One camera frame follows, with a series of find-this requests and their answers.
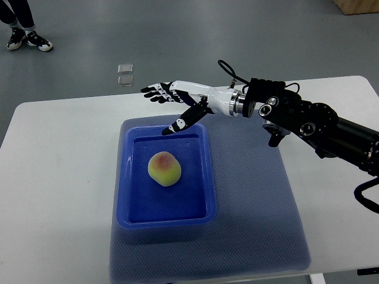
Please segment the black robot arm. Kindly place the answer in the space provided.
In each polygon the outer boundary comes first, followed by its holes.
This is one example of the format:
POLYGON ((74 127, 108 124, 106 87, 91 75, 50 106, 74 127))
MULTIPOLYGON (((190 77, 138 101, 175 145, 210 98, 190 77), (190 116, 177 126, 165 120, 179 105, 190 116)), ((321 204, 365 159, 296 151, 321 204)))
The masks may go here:
POLYGON ((314 148, 321 158, 338 157, 372 176, 378 175, 378 131, 341 118, 328 105, 305 101, 283 81, 253 78, 247 93, 234 95, 232 113, 251 117, 257 102, 259 115, 276 125, 269 146, 276 147, 293 133, 314 148))

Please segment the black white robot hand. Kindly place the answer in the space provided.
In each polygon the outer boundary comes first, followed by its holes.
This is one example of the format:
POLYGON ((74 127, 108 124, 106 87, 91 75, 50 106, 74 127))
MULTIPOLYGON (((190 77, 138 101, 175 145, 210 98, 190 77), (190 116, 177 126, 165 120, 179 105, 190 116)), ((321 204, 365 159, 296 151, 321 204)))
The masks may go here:
POLYGON ((176 102, 189 108, 170 126, 162 130, 162 135, 184 131, 199 122, 207 114, 221 113, 237 115, 237 99, 242 95, 235 89, 219 90, 199 83, 176 80, 156 83, 141 89, 145 98, 160 104, 176 102))

